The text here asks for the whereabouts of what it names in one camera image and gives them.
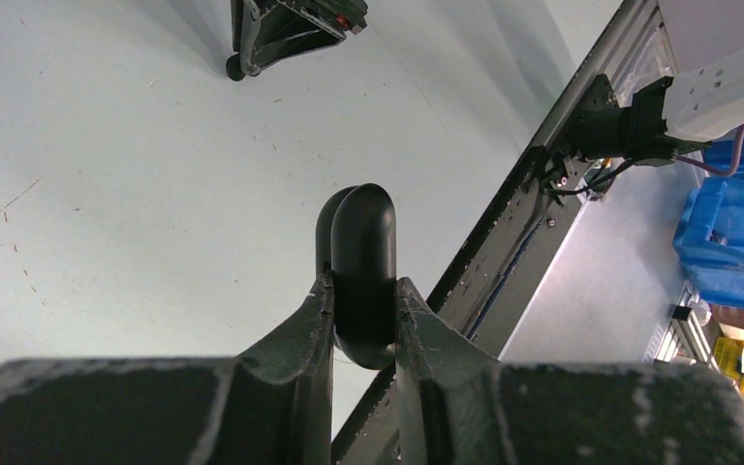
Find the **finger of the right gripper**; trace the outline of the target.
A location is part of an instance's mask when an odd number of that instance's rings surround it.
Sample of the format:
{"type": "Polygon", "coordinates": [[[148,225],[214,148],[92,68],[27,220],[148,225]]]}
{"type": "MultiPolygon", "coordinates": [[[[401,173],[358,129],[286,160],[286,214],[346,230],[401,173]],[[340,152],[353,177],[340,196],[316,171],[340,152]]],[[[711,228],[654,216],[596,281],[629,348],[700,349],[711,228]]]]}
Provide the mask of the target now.
{"type": "Polygon", "coordinates": [[[256,77],[263,70],[259,60],[257,40],[262,26],[261,1],[232,0],[232,54],[239,53],[246,77],[256,77]]]}
{"type": "Polygon", "coordinates": [[[336,47],[366,26],[364,1],[255,1],[253,73],[288,58],[336,47]]]}

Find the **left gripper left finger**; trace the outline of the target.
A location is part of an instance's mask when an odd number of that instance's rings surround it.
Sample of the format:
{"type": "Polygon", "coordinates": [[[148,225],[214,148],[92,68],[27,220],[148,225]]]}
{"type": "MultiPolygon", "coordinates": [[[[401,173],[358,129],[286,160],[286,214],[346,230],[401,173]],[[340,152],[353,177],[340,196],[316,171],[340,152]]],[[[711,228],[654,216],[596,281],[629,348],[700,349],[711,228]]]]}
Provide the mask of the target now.
{"type": "Polygon", "coordinates": [[[0,464],[327,464],[333,284],[236,356],[0,365],[0,464]]]}

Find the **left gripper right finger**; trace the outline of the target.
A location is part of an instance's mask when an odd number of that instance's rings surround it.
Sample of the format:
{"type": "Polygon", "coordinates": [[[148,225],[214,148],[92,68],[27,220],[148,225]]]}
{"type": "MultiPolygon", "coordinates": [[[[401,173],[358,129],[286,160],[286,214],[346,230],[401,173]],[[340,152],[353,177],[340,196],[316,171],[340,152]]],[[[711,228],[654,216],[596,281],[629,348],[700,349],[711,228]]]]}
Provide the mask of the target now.
{"type": "Polygon", "coordinates": [[[405,464],[744,464],[744,402],[676,364],[505,364],[395,286],[405,464]]]}

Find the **black earbud charging case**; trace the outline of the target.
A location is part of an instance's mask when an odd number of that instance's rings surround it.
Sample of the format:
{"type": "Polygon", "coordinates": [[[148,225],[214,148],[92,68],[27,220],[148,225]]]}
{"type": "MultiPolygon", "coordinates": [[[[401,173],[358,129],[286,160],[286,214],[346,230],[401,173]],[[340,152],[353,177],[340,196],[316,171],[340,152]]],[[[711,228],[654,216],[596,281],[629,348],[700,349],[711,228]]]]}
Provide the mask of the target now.
{"type": "Polygon", "coordinates": [[[374,183],[344,188],[322,207],[315,229],[316,272],[334,291],[334,337],[353,363],[370,370],[395,353],[396,213],[374,183]]]}

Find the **black earbud pair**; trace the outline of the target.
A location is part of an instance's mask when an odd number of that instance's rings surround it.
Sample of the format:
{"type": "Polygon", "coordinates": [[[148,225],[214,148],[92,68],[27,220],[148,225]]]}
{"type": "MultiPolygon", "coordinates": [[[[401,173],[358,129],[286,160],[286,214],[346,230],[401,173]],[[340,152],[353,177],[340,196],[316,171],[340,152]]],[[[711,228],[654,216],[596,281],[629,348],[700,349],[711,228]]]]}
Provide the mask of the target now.
{"type": "Polygon", "coordinates": [[[241,68],[240,54],[232,54],[225,62],[225,73],[227,77],[234,81],[240,82],[245,79],[246,74],[241,68]]]}

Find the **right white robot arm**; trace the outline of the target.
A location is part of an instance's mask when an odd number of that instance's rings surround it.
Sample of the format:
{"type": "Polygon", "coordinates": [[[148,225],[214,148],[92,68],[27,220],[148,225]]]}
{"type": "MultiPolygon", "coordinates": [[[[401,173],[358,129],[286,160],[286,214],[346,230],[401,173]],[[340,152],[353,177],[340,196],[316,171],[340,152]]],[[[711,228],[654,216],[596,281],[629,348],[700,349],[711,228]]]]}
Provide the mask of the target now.
{"type": "MultiPolygon", "coordinates": [[[[230,79],[255,77],[280,60],[335,47],[367,25],[364,1],[233,1],[230,79]]],[[[703,56],[638,90],[622,108],[584,110],[566,144],[587,160],[671,163],[735,130],[744,137],[744,1],[694,1],[668,12],[676,43],[703,56]]]]}

